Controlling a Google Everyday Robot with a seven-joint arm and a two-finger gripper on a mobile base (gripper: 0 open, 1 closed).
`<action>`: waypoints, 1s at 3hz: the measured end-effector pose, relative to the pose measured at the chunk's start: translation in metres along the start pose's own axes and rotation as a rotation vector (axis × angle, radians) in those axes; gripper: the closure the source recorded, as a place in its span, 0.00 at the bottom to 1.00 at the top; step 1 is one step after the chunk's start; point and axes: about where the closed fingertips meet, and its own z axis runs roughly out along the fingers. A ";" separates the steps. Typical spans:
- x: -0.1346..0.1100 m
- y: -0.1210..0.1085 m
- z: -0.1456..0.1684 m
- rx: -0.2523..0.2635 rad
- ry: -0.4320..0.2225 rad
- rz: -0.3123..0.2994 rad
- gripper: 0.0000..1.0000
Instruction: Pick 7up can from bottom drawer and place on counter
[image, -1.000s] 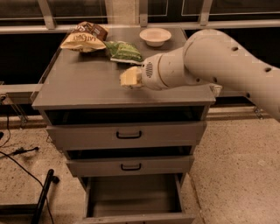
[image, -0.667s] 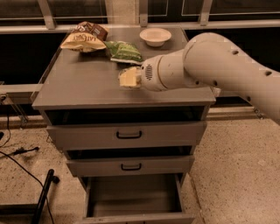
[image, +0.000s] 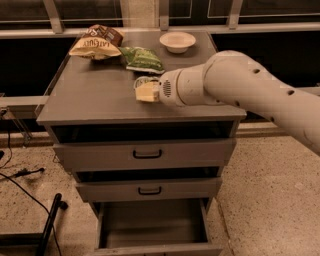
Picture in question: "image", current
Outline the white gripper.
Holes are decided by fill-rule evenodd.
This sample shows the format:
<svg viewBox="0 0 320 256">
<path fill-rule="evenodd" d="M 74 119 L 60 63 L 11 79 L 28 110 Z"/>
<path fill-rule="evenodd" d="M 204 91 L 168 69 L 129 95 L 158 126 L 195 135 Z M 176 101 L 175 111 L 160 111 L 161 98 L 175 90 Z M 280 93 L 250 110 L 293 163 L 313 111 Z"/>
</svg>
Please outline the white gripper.
<svg viewBox="0 0 320 256">
<path fill-rule="evenodd" d="M 184 106 L 178 93 L 178 81 L 182 70 L 165 72 L 157 82 L 147 82 L 135 89 L 135 96 L 138 101 L 158 102 L 168 106 Z"/>
</svg>

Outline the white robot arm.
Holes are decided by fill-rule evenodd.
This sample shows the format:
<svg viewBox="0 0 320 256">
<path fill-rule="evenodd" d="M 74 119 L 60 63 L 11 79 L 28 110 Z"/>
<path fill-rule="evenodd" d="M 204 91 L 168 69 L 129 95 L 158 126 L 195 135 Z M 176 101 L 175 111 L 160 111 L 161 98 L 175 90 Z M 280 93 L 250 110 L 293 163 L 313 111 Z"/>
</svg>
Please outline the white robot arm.
<svg viewBox="0 0 320 256">
<path fill-rule="evenodd" d="M 165 105 L 229 104 L 255 113 L 320 155 L 320 97 L 294 88 L 237 51 L 221 51 L 206 63 L 134 83 L 138 101 Z"/>
</svg>

